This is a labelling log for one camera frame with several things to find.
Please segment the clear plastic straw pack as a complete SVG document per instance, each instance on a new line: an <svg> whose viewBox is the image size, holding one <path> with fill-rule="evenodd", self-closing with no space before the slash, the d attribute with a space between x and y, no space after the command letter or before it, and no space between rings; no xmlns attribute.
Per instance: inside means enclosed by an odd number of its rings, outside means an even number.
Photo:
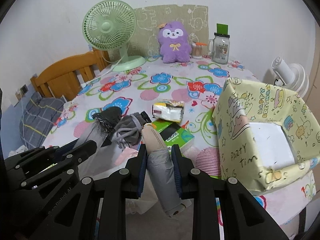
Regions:
<svg viewBox="0 0 320 240"><path fill-rule="evenodd" d="M96 146L93 153L78 165L79 178L91 177L93 180L109 177L113 172L124 168L130 158L138 155L138 151L129 147L121 149L115 142L103 146L107 132L100 122L91 123L76 142L76 146L93 141Z"/></svg>

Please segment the grey umbrella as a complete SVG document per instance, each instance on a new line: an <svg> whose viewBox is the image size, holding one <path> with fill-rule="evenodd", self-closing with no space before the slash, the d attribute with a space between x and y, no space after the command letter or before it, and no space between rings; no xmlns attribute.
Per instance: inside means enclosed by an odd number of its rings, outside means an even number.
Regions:
<svg viewBox="0 0 320 240"><path fill-rule="evenodd" d="M143 127L142 141L146 146L148 155L146 168L155 193L165 214L173 217L191 206L191 201L179 197L169 149L152 124Z"/></svg>

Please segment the floral tablecloth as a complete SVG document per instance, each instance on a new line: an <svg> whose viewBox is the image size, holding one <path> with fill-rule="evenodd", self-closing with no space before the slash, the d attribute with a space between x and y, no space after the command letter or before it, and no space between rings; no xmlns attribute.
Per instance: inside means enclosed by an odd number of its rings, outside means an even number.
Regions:
<svg viewBox="0 0 320 240"><path fill-rule="evenodd" d="M153 56L135 69L103 71L66 103L43 145L63 146L78 139L93 114L117 106L124 115L152 111L155 102L170 99L185 103L181 127L188 133L184 151L194 165L214 178L220 177L220 159L213 108L229 77L255 80L240 62L212 63L206 57L187 63L167 64Z"/></svg>

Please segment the white standing fan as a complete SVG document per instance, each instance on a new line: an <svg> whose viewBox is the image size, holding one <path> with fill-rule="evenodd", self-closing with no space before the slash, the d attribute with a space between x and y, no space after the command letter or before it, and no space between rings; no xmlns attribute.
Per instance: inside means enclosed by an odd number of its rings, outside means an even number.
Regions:
<svg viewBox="0 0 320 240"><path fill-rule="evenodd" d="M272 70L276 74L274 84L279 87L295 91L304 97L309 88L309 76L302 65L298 63L287 64L281 57L272 62Z"/></svg>

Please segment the grey drawstring pouch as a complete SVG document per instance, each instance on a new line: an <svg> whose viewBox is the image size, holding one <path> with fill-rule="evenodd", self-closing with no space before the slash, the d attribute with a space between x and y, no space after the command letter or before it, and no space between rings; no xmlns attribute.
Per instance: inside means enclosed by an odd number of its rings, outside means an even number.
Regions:
<svg viewBox="0 0 320 240"><path fill-rule="evenodd" d="M145 111L126 115L116 125L112 141L121 149L136 146L140 143L144 125L148 123L151 119Z"/></svg>

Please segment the toothpick jar orange lid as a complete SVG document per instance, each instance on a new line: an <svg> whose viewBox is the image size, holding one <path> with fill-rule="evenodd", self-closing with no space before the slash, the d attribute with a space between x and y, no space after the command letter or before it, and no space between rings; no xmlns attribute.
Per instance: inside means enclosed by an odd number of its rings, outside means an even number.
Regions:
<svg viewBox="0 0 320 240"><path fill-rule="evenodd" d="M191 43L191 57L193 59L202 59L204 55L204 48L207 48L206 43L201 43L201 42L192 42Z"/></svg>

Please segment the glass jar green lid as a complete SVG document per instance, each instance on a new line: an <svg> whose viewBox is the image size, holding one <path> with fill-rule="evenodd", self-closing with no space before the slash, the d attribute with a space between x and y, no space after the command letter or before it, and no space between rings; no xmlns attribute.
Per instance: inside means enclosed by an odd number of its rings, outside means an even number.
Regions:
<svg viewBox="0 0 320 240"><path fill-rule="evenodd" d="M227 64L229 58L230 35L228 25L217 23L214 38L209 40L208 51L213 62Z"/></svg>

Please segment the beige patterned board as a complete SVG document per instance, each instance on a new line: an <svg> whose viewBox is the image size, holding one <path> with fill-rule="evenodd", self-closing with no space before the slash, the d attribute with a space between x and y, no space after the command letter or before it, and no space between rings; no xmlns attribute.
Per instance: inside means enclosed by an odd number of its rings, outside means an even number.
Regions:
<svg viewBox="0 0 320 240"><path fill-rule="evenodd" d="M208 7L204 5L155 5L136 8L137 25L125 50L129 56L159 57L160 36L176 38L181 33L188 42L209 40Z"/></svg>

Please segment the green desk fan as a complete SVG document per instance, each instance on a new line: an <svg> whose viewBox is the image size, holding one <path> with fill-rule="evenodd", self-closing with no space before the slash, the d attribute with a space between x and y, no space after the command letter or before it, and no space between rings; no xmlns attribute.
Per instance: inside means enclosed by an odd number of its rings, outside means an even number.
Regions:
<svg viewBox="0 0 320 240"><path fill-rule="evenodd" d="M111 64L111 71L124 72L146 63L144 57L127 53L136 26L136 13L130 5L120 0L105 0L94 5L84 16L82 34L97 50L119 50L120 59Z"/></svg>

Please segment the grey plaid cushion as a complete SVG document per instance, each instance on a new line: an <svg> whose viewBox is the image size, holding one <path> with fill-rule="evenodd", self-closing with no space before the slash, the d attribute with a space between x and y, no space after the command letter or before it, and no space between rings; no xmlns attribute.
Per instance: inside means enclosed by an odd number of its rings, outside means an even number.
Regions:
<svg viewBox="0 0 320 240"><path fill-rule="evenodd" d="M60 117L64 101L56 98L43 98L35 92L26 106L20 121L21 141L31 150L42 146L54 123Z"/></svg>

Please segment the purple plush toy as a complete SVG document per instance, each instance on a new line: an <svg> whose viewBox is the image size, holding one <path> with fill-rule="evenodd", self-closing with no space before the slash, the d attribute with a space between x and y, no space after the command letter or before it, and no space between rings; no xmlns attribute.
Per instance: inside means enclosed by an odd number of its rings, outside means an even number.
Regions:
<svg viewBox="0 0 320 240"><path fill-rule="evenodd" d="M160 27L157 38L159 53L164 63L190 61L191 45L188 33L180 21L172 21Z"/></svg>

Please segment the yellow white tissue pack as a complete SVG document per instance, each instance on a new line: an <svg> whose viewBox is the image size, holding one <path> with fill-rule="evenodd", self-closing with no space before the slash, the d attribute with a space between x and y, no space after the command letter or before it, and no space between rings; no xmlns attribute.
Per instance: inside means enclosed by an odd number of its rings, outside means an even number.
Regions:
<svg viewBox="0 0 320 240"><path fill-rule="evenodd" d="M184 113L184 102L163 100L152 105L152 116L171 122L181 122Z"/></svg>

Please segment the wooden chair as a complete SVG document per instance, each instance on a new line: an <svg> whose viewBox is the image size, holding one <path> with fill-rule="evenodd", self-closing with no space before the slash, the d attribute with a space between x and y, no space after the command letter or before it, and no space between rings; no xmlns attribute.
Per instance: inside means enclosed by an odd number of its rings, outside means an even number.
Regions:
<svg viewBox="0 0 320 240"><path fill-rule="evenodd" d="M84 54L70 56L47 67L38 77L30 79L34 89L45 98L73 100L80 92L80 73L84 82L95 78L93 67L104 70L110 60L107 51L93 49Z"/></svg>

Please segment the yellow cartoon paper box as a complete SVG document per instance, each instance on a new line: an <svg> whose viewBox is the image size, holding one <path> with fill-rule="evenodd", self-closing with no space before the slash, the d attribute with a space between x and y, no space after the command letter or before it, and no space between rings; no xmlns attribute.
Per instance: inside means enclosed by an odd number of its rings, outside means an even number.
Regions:
<svg viewBox="0 0 320 240"><path fill-rule="evenodd" d="M285 187L319 164L319 124L292 90L230 77L213 122L222 179L253 193Z"/></svg>

